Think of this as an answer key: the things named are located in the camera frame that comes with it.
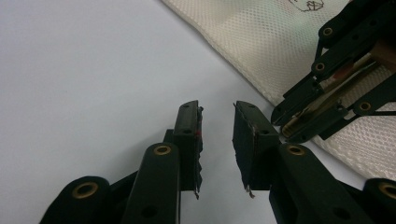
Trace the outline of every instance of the textured fabric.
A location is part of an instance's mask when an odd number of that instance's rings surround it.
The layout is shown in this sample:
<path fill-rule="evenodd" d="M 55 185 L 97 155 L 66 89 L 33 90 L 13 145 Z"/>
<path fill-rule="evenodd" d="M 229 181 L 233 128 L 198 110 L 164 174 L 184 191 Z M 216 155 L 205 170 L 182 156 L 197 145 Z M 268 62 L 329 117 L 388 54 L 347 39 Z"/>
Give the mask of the textured fabric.
<path fill-rule="evenodd" d="M 274 105 L 308 74 L 315 57 L 318 29 L 348 2 L 163 1 L 194 26 Z M 378 83 L 389 74 L 380 67 L 353 92 L 366 92 L 370 89 L 367 83 Z M 395 110 L 396 105 L 386 105 L 383 109 Z M 328 140 L 315 137 L 314 141 L 365 177 L 396 179 L 395 127 L 396 118 L 360 118 Z"/>

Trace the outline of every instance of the printed design on towel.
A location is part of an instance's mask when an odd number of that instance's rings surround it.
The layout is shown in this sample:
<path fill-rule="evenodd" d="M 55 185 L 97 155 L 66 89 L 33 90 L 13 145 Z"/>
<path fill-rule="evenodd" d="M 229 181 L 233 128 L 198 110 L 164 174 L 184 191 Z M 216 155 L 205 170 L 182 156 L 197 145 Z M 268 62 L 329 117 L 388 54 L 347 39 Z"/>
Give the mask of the printed design on towel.
<path fill-rule="evenodd" d="M 306 11 L 318 11 L 323 8 L 324 3 L 322 0 L 307 1 L 307 0 L 289 0 L 295 7 L 303 12 Z"/>

